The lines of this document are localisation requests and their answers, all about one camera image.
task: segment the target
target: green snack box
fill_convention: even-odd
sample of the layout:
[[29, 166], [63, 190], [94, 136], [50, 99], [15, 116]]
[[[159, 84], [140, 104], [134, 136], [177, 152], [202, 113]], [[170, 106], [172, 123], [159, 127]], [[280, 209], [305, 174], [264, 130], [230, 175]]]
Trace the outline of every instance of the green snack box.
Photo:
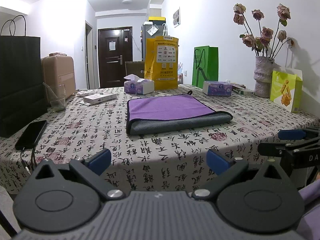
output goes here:
[[204, 81], [218, 81], [219, 56], [217, 47], [195, 47], [192, 85], [203, 88]]
[[295, 113], [299, 110], [302, 92], [302, 71], [292, 68], [274, 69], [270, 100]]

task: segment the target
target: refrigerator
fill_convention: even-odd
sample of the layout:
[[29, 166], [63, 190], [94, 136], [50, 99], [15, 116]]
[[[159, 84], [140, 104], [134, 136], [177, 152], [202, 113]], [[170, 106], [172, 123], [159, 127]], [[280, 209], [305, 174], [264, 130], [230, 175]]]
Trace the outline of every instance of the refrigerator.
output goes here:
[[142, 46], [142, 61], [145, 61], [146, 59], [146, 39], [149, 38], [155, 38], [156, 36], [162, 36], [163, 35], [163, 25], [157, 25], [159, 30], [154, 33], [152, 36], [148, 33], [148, 30], [150, 30], [152, 25], [144, 24], [142, 25], [142, 33], [141, 33], [141, 46]]

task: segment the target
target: wall picture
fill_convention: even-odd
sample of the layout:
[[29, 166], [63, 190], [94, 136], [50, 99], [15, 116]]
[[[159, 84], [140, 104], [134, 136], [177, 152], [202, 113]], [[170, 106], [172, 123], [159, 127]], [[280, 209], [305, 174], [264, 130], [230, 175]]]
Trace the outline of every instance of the wall picture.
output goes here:
[[173, 14], [173, 26], [177, 27], [180, 25], [180, 7], [176, 12]]

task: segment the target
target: purple fabric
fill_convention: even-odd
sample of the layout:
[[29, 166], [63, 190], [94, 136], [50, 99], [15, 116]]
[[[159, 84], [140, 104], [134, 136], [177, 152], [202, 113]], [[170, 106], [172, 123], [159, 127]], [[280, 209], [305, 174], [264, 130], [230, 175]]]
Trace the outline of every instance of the purple fabric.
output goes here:
[[176, 120], [215, 112], [190, 95], [138, 98], [128, 101], [128, 104], [130, 121], [137, 118]]
[[320, 197], [320, 179], [299, 190], [299, 193], [308, 210], [299, 223], [297, 233], [307, 240], [319, 240], [320, 200], [318, 198]]

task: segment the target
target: white ceramic vase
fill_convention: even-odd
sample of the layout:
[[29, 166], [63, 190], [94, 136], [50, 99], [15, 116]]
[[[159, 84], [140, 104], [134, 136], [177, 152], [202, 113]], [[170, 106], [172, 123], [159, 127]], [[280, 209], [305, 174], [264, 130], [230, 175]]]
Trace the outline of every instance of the white ceramic vase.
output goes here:
[[270, 57], [256, 57], [256, 67], [254, 69], [254, 79], [256, 81], [254, 94], [256, 96], [270, 98], [272, 72], [274, 68], [279, 67]]

